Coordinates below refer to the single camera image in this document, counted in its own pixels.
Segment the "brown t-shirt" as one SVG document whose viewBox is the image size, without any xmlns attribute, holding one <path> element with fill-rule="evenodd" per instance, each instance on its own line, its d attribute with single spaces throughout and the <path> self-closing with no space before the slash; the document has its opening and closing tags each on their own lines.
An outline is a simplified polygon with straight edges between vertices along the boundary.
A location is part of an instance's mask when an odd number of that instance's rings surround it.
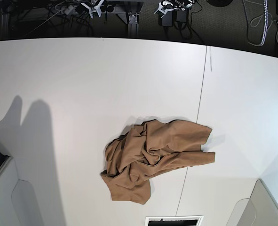
<svg viewBox="0 0 278 226">
<path fill-rule="evenodd" d="M 151 178 L 213 163 L 215 153 L 201 149 L 211 132 L 210 127 L 184 120 L 134 125 L 105 149 L 106 170 L 101 177 L 111 199 L 144 205 L 151 197 Z"/>
</svg>

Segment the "black power adapter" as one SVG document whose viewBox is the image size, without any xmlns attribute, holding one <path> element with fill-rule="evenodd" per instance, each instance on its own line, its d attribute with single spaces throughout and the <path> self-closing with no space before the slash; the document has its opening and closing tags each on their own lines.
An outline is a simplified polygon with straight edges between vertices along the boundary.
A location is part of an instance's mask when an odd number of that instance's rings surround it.
<svg viewBox="0 0 278 226">
<path fill-rule="evenodd" d="M 159 26 L 172 27 L 173 26 L 173 12 L 169 11 L 165 15 L 159 15 Z"/>
</svg>

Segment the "white power strip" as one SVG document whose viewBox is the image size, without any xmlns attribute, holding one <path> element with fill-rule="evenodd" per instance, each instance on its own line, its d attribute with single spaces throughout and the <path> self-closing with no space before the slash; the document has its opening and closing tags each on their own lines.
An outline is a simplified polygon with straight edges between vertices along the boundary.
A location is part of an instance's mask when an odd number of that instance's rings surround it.
<svg viewBox="0 0 278 226">
<path fill-rule="evenodd" d="M 67 16 L 73 15 L 75 13 L 75 9 L 76 9 L 76 7 L 73 5 L 69 5 L 69 6 L 56 5 L 55 6 L 55 10 L 57 10 L 60 14 L 67 15 Z"/>
</svg>

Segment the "white framed floor vent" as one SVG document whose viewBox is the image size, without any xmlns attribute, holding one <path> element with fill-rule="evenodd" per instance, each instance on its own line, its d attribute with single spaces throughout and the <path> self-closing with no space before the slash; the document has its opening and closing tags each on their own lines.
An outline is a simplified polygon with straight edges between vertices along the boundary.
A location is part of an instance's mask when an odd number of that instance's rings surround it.
<svg viewBox="0 0 278 226">
<path fill-rule="evenodd" d="M 146 217 L 145 226 L 200 226 L 204 215 L 180 217 Z"/>
</svg>

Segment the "aluminium table leg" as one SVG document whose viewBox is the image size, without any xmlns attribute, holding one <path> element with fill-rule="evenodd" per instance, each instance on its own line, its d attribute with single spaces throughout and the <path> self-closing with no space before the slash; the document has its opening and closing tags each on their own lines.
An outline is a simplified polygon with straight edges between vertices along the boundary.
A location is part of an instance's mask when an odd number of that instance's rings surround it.
<svg viewBox="0 0 278 226">
<path fill-rule="evenodd" d="M 139 14 L 129 13 L 127 15 L 127 34 L 128 38 L 136 39 L 139 33 Z"/>
</svg>

